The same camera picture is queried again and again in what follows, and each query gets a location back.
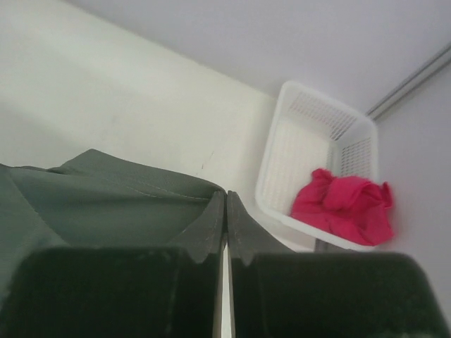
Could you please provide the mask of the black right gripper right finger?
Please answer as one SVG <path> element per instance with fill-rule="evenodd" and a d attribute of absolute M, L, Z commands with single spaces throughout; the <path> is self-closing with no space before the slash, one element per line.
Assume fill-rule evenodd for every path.
<path fill-rule="evenodd" d="M 226 202 L 236 337 L 449 337 L 426 274 L 398 253 L 295 252 Z"/>

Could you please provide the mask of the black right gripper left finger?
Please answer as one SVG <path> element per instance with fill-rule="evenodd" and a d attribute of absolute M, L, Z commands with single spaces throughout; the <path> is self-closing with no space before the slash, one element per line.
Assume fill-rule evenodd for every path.
<path fill-rule="evenodd" d="M 2 337 L 219 337 L 225 194 L 164 245 L 30 254 L 1 305 Z"/>

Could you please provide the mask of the grey t shirt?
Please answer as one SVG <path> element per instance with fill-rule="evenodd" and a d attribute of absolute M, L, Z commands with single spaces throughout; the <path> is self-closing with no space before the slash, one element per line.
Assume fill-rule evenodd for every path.
<path fill-rule="evenodd" d="M 226 194 L 197 177 L 90 149 L 55 168 L 1 167 L 1 293 L 31 252 L 55 246 L 221 247 Z"/>

